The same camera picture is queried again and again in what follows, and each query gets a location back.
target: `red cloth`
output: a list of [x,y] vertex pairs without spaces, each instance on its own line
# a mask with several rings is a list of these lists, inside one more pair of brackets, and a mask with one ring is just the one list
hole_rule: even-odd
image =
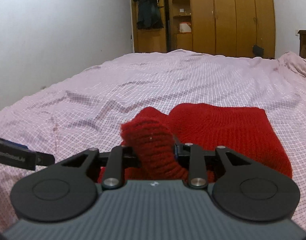
[[[133,147],[142,168],[128,168],[125,179],[183,179],[188,171],[174,159],[175,135],[181,143],[194,143],[205,150],[218,145],[231,148],[288,177],[290,161],[267,119],[255,107],[217,107],[180,104],[169,115],[147,107],[132,121],[122,124],[122,145]],[[98,182],[104,173],[102,169]],[[208,171],[209,182],[214,174]]]

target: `wrinkled sheet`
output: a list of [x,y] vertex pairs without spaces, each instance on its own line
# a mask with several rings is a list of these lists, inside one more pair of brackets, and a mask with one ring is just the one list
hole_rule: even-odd
[[[266,111],[292,165],[301,200],[293,220],[306,230],[306,78],[278,60],[177,50],[128,54],[94,66],[0,111],[0,137],[55,155],[121,143],[120,124],[147,106],[256,106]],[[16,222],[9,194],[31,174],[0,164],[0,230]]]
[[306,78],[306,59],[299,57],[294,52],[287,52],[279,59],[279,68],[288,68],[294,73]]

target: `metal screw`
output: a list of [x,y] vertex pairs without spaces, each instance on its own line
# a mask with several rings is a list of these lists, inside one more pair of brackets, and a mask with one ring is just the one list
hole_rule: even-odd
[[206,180],[202,178],[191,179],[191,184],[196,187],[201,187],[206,184]]
[[119,181],[116,178],[108,178],[104,180],[103,183],[108,187],[113,187],[116,186],[119,183]]

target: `wall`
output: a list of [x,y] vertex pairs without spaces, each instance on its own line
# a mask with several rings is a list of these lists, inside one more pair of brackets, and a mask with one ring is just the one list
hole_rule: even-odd
[[0,0],[0,110],[131,47],[130,0]]
[[306,0],[274,0],[276,16],[276,55],[299,53],[296,30],[306,30]]

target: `wooden cabinet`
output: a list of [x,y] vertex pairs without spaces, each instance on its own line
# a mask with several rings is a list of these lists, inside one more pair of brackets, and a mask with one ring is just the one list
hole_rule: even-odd
[[[132,1],[135,52],[168,52],[178,48],[228,57],[275,56],[273,0],[159,0],[164,28],[138,30],[138,6]],[[192,33],[180,34],[181,22]]]
[[254,57],[256,44],[255,0],[235,0],[237,18],[237,57]]
[[159,0],[160,14],[164,28],[151,30],[138,30],[136,23],[138,19],[138,5],[132,0],[132,19],[134,33],[134,49],[135,52],[162,52],[166,53],[166,20],[164,0]]
[[273,0],[255,0],[257,45],[264,49],[264,58],[275,57],[275,11]]
[[176,48],[177,49],[185,49],[185,50],[192,50],[192,34],[185,33],[185,34],[176,34]]
[[193,51],[215,54],[213,0],[191,0]]
[[235,0],[214,0],[216,54],[236,57]]

